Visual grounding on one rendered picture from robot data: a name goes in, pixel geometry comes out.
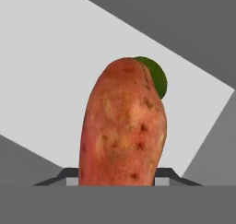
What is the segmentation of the orange-red sweet potato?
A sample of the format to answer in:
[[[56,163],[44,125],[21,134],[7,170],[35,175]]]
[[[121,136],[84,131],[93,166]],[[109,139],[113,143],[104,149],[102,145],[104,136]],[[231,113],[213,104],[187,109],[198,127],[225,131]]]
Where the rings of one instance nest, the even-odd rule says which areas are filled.
[[[153,184],[167,116],[146,65],[110,63],[91,91],[82,126],[79,185]]]

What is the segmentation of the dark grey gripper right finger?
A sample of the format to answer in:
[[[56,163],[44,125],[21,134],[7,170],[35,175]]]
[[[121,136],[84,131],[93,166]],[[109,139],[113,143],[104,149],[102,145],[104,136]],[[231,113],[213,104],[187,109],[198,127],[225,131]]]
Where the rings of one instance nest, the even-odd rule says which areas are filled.
[[[185,178],[180,177],[172,168],[157,168],[153,180],[154,186],[200,186]]]

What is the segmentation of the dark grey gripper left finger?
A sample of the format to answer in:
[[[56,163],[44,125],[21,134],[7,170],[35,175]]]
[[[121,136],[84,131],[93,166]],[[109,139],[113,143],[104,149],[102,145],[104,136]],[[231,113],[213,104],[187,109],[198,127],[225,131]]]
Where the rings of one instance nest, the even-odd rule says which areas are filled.
[[[35,186],[78,186],[78,168],[64,168],[57,176],[35,183]]]

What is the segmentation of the pale grey fridge shelf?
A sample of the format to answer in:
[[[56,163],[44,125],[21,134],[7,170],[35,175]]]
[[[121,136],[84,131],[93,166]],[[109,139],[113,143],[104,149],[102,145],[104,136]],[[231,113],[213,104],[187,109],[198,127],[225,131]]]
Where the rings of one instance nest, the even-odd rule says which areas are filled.
[[[0,135],[75,167],[89,94],[126,56],[153,59],[168,78],[159,164],[184,174],[233,88],[89,0],[0,0]]]

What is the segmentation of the green lime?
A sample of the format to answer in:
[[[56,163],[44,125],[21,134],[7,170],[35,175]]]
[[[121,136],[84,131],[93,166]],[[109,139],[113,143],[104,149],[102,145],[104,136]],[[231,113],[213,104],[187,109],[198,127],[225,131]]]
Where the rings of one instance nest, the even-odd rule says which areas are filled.
[[[159,95],[159,98],[162,100],[163,97],[166,95],[168,87],[168,80],[164,71],[158,63],[148,57],[137,56],[136,60],[147,67],[152,77],[155,89]]]

